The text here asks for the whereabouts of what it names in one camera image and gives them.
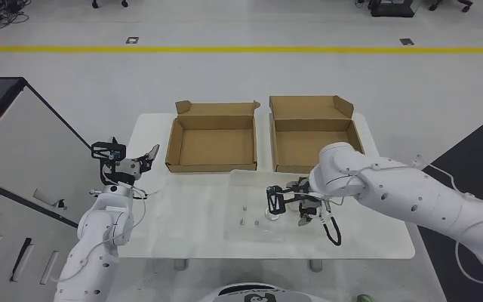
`clear plastic tray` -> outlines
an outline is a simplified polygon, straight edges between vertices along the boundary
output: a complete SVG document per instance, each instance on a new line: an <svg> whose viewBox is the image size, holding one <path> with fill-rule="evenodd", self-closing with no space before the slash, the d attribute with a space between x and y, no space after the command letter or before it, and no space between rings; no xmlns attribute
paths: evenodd
<svg viewBox="0 0 483 302"><path fill-rule="evenodd" d="M326 237L323 226L317 220L298 226L298 211L287 208L278 220L265 217L267 209L266 188L278 185L285 188L301 175L262 171L233 170L230 173L227 193L225 233L230 241L255 242L307 242L315 237Z"/></svg>

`green object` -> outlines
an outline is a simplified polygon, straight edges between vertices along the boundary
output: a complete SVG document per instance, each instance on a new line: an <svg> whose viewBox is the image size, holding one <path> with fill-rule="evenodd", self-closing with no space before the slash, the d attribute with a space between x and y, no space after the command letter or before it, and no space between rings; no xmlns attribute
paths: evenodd
<svg viewBox="0 0 483 302"><path fill-rule="evenodd" d="M376 302L376 300L368 294L360 294L357 296L357 302Z"/></svg>

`table leg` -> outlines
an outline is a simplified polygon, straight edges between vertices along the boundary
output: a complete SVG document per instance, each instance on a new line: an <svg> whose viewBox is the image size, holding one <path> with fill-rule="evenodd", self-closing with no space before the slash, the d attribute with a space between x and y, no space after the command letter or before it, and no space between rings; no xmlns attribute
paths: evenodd
<svg viewBox="0 0 483 302"><path fill-rule="evenodd" d="M322 271L322 259L309 259L309 269L314 273Z"/></svg>
<svg viewBox="0 0 483 302"><path fill-rule="evenodd" d="M175 270L185 270L188 267L188 259L174 259Z"/></svg>

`tabletop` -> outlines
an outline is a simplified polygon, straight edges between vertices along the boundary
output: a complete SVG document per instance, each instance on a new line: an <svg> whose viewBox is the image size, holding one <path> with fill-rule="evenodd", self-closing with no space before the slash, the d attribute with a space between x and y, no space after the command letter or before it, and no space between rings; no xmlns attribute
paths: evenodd
<svg viewBox="0 0 483 302"><path fill-rule="evenodd" d="M344 206L332 208L343 244L333 245L321 227L310 240L261 242L227 238L226 191L229 173L172 174L165 166L171 124L176 114L147 113L137 119L127 157L133 158L160 145L152 170L136 186L151 195L146 216L128 245L119 247L120 257L244 258L244 259L409 259L414 246L404 222L365 208L352 197ZM272 171L269 115L256 114L258 171ZM352 119L367 155L379 153L364 116ZM143 213L135 202L134 219Z"/></svg>

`open cardboard box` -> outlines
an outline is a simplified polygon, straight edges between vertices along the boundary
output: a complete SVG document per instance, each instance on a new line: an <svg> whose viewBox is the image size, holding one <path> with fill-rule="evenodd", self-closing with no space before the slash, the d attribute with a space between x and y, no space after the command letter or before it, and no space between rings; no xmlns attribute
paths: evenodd
<svg viewBox="0 0 483 302"><path fill-rule="evenodd" d="M257 170L253 103L176 102L166 166L171 172Z"/></svg>
<svg viewBox="0 0 483 302"><path fill-rule="evenodd" d="M364 152L352 120L354 106L337 95L270 97L270 108L274 171L309 173L331 143L347 142Z"/></svg>

